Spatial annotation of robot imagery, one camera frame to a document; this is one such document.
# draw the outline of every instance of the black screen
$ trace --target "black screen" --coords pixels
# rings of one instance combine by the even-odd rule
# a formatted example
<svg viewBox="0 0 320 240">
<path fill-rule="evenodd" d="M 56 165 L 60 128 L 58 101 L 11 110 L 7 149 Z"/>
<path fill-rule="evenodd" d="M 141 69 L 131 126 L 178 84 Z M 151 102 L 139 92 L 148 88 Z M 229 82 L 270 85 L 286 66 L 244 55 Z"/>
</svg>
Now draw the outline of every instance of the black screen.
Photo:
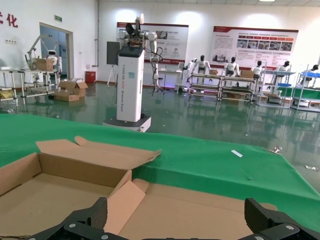
<svg viewBox="0 0 320 240">
<path fill-rule="evenodd" d="M 118 65 L 118 56 L 120 43 L 117 41 L 106 42 L 106 64 Z"/>
</svg>

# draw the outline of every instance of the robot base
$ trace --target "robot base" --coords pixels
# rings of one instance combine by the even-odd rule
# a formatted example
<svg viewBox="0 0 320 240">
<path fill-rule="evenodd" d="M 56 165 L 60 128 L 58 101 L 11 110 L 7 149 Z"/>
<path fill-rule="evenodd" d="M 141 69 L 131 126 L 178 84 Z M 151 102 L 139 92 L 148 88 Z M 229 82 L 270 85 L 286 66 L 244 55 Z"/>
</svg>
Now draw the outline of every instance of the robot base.
<svg viewBox="0 0 320 240">
<path fill-rule="evenodd" d="M 102 125 L 144 133 L 151 126 L 151 116 L 141 118 L 137 122 L 117 120 L 116 116 L 114 116 L 111 119 L 105 120 Z"/>
</svg>

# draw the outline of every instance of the doorway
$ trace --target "doorway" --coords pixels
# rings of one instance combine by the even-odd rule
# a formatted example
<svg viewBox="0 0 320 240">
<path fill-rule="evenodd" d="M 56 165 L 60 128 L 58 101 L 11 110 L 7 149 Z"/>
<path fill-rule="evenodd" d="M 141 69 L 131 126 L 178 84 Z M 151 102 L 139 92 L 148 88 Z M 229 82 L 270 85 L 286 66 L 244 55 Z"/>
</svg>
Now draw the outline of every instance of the doorway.
<svg viewBox="0 0 320 240">
<path fill-rule="evenodd" d="M 73 33 L 61 28 L 57 28 L 45 23 L 40 23 L 40 34 L 49 35 L 56 42 L 44 38 L 41 41 L 41 55 L 46 57 L 48 50 L 55 48 L 56 56 L 62 58 L 61 79 L 72 79 L 74 77 L 74 55 L 73 55 Z"/>
</svg>

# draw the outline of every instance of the glossy epoxy floor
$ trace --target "glossy epoxy floor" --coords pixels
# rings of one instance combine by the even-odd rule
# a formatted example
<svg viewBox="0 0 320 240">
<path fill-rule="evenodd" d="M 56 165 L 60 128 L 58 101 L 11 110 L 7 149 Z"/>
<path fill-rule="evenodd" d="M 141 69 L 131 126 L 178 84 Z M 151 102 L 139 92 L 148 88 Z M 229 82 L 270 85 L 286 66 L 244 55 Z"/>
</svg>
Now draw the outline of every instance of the glossy epoxy floor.
<svg viewBox="0 0 320 240">
<path fill-rule="evenodd" d="M 210 97 L 189 99 L 187 93 L 159 92 L 152 96 L 150 92 L 151 89 L 144 89 L 142 97 L 142 112 L 152 116 L 149 132 L 256 145 L 267 149 L 280 146 L 284 157 L 320 192 L 320 172 L 305 167 L 308 165 L 320 169 L 318 113 L 255 104 L 251 106 L 227 100 L 217 103 Z M 12 109 L 14 113 L 101 125 L 104 120 L 116 115 L 115 102 L 116 88 L 97 83 L 89 86 L 85 99 L 81 101 L 53 101 L 42 96 L 28 98 L 27 104 L 21 104 L 18 108 L 2 102 L 0 109 L 2 113 Z"/>
</svg>

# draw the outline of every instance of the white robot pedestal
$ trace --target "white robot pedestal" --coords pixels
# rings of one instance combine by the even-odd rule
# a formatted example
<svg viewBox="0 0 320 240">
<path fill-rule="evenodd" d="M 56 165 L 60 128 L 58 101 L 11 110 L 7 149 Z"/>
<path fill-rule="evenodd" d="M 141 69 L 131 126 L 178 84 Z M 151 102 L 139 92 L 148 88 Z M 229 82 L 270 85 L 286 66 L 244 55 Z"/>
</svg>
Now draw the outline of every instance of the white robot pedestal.
<svg viewBox="0 0 320 240">
<path fill-rule="evenodd" d="M 141 118 L 145 51 L 142 47 L 124 46 L 119 51 L 116 116 L 103 122 L 132 131 L 145 132 L 151 117 Z"/>
</svg>

